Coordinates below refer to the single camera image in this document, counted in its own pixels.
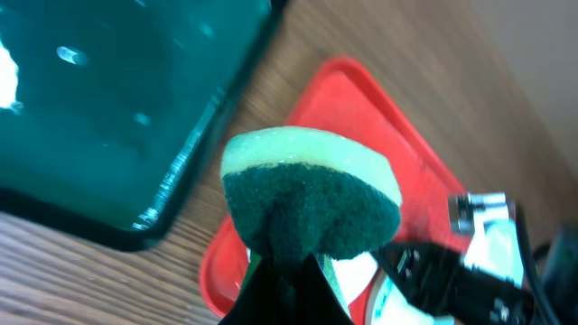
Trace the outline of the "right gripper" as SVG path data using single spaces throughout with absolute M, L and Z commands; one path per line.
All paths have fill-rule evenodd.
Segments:
M 434 317 L 451 315 L 468 325 L 531 325 L 537 319 L 530 292 L 480 269 L 433 242 L 390 243 L 374 251 L 407 302 Z

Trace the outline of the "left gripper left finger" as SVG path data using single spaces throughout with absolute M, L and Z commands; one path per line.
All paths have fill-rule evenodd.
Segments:
M 283 325 L 289 321 L 287 286 L 274 261 L 261 259 L 219 325 Z

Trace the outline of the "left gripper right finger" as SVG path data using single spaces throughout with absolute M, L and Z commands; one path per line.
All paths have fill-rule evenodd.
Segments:
M 304 259 L 295 277 L 294 289 L 295 324 L 353 325 L 313 255 Z

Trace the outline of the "green yellow sponge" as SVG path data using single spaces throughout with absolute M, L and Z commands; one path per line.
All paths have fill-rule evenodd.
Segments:
M 390 242 L 401 225 L 388 159 L 331 132 L 284 126 L 237 135 L 220 178 L 243 243 L 277 261 L 352 259 Z

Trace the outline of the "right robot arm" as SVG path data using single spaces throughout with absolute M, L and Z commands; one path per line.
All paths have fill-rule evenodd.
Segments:
M 407 302 L 432 316 L 464 324 L 577 323 L 577 228 L 564 227 L 548 245 L 529 245 L 525 211 L 508 205 L 529 288 L 469 269 L 461 255 L 434 242 L 390 243 L 372 255 Z

